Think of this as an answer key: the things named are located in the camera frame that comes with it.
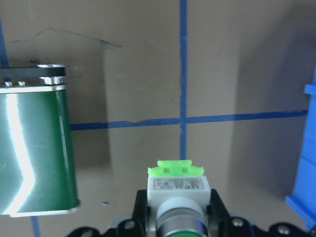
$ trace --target screw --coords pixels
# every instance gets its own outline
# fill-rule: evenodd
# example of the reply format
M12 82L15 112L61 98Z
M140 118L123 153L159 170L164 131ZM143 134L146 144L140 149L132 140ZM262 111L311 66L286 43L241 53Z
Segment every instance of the screw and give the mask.
M236 226L236 227L241 227L241 226L243 226L243 220L242 219L240 219L240 218L234 218L233 220L232 220L232 223L233 223L233 225L234 226Z
M9 87L9 86L13 86L13 83L11 81L6 81L4 85Z
M81 235L81 237L92 237L92 236L93 236L93 231L92 230L86 230Z
M126 230L133 229L135 227L135 222L134 221L126 221L124 228Z
M18 85L19 86L26 86L26 82L25 81L18 81Z
M279 226L277 231L282 234L288 236L290 234L290 229L287 226Z
M63 83L64 77L40 77L40 79L44 80L45 85L58 85Z

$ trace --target green plastic tab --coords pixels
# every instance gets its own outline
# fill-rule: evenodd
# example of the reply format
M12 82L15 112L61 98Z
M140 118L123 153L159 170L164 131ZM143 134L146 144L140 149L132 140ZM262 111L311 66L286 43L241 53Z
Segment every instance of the green plastic tab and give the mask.
M190 159L186 160L158 160L158 167L148 168L150 177L188 177L202 176L203 167L192 166Z

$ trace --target green push button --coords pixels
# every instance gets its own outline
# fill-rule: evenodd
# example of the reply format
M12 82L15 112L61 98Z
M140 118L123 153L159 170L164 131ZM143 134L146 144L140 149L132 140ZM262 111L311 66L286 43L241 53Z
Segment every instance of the green push button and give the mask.
M189 231L182 231L171 234L169 237L201 237L201 235Z

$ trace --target green cylinder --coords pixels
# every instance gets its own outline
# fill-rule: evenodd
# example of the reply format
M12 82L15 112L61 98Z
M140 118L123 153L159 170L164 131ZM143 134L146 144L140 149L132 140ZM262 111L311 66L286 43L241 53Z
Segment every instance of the green cylinder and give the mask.
M65 85L0 88L0 214L78 206Z

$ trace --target label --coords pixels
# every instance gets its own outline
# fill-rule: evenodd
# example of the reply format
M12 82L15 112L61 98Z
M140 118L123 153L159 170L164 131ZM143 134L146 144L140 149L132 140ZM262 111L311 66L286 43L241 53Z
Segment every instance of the label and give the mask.
M154 190L204 189L201 178L154 179Z

